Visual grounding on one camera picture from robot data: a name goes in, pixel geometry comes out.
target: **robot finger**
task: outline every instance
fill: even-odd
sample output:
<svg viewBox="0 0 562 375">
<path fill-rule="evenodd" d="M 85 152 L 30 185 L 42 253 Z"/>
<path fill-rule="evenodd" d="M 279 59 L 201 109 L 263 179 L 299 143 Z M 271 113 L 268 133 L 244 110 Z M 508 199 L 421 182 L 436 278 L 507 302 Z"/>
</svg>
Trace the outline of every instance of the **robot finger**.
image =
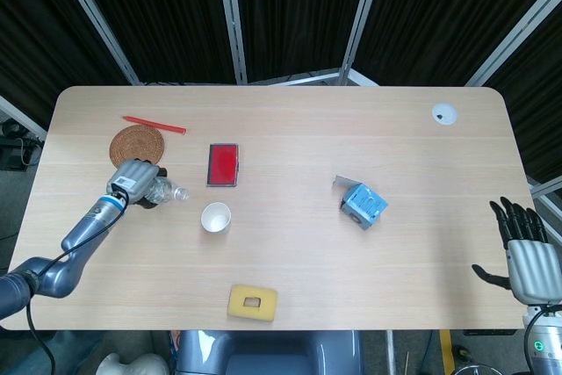
<svg viewBox="0 0 562 375">
<path fill-rule="evenodd" d="M 509 228 L 511 228 L 511 233 L 513 235 L 513 238 L 517 240 L 524 239 L 523 231 L 522 231 L 522 223 L 519 220 L 519 216 L 515 212 L 513 204 L 511 204 L 511 201 L 509 201 L 509 199 L 505 197 L 501 197 L 500 201 L 501 204 L 506 209 L 506 214 L 508 215 L 508 224 L 509 224 Z"/>
<path fill-rule="evenodd" d="M 486 272 L 482 267 L 474 263 L 472 265 L 472 270 L 476 273 L 480 279 L 486 281 L 490 285 L 497 285 L 503 287 L 506 290 L 511 290 L 511 284 L 509 283 L 509 277 L 495 276 Z"/>
<path fill-rule="evenodd" d="M 541 241 L 536 233 L 531 229 L 529 215 L 519 204 L 513 204 L 515 215 L 522 224 L 523 239 L 529 239 L 530 241 Z"/>
<path fill-rule="evenodd" d="M 530 217 L 531 227 L 535 236 L 538 238 L 539 241 L 543 243 L 548 243 L 548 237 L 546 237 L 546 231 L 544 230 L 544 224 L 542 219 L 538 216 L 535 210 L 527 208 L 527 214 Z"/>
<path fill-rule="evenodd" d="M 501 207 L 493 201 L 490 201 L 490 206 L 494 210 L 495 218 L 498 220 L 498 228 L 500 229 L 501 241 L 503 248 L 508 249 L 508 242 L 513 240 L 511 230 L 509 229 L 508 216 L 503 212 Z"/>
</svg>

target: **red pencil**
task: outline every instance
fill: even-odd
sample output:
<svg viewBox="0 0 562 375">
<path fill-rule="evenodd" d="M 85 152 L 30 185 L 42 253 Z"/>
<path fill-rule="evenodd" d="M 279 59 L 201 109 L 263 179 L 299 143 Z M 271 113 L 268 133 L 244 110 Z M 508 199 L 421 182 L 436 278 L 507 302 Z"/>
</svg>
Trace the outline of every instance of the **red pencil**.
<svg viewBox="0 0 562 375">
<path fill-rule="evenodd" d="M 164 131 L 171 131 L 171 132 L 180 133 L 181 135 L 185 135 L 185 133 L 187 132 L 187 129 L 185 129 L 184 127 L 164 125 L 163 123 L 151 122 L 150 120 L 135 118 L 134 116 L 123 116 L 123 119 L 125 119 L 129 122 L 133 122 L 133 123 L 140 123 L 141 125 L 156 127 L 158 129 L 162 129 Z"/>
</svg>

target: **robotic hand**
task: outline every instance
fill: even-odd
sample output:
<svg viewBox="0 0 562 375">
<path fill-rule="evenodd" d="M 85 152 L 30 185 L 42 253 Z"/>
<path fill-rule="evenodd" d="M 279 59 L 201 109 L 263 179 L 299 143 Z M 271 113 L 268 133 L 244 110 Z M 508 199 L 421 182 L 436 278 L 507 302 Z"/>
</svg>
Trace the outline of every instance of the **robotic hand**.
<svg viewBox="0 0 562 375">
<path fill-rule="evenodd" d="M 501 203 L 505 212 L 493 201 L 490 206 L 498 220 L 509 277 L 488 274 L 476 264 L 472 269 L 487 283 L 511 290 L 517 300 L 527 305 L 523 347 L 531 373 L 562 374 L 562 317 L 556 314 L 562 311 L 558 255 L 548 243 L 537 213 L 530 208 L 525 211 L 503 197 Z"/>
<path fill-rule="evenodd" d="M 63 239 L 55 259 L 34 257 L 0 277 L 0 320 L 23 309 L 34 294 L 63 298 L 74 291 L 84 266 L 130 204 L 152 208 L 145 197 L 167 171 L 139 160 L 123 162 L 102 196 Z"/>
</svg>

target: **yellow sponge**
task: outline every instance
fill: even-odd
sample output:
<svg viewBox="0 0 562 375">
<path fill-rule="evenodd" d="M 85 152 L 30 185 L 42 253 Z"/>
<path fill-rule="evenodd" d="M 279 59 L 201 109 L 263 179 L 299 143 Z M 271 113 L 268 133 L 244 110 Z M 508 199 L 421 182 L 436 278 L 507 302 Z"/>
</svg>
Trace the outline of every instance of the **yellow sponge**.
<svg viewBox="0 0 562 375">
<path fill-rule="evenodd" d="M 273 321 L 277 292 L 252 285 L 233 285 L 228 301 L 228 314 L 252 320 Z"/>
</svg>

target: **plastic bottle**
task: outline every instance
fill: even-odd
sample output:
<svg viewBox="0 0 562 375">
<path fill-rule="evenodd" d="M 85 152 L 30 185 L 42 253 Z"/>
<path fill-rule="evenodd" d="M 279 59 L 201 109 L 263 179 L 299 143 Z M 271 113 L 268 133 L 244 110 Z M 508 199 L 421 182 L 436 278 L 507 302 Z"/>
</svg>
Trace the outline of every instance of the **plastic bottle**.
<svg viewBox="0 0 562 375">
<path fill-rule="evenodd" d="M 185 201 L 189 195 L 185 188 L 179 187 L 167 177 L 155 177 L 152 186 L 148 189 L 148 193 L 144 196 L 153 204 L 163 204 L 172 199 Z"/>
</svg>

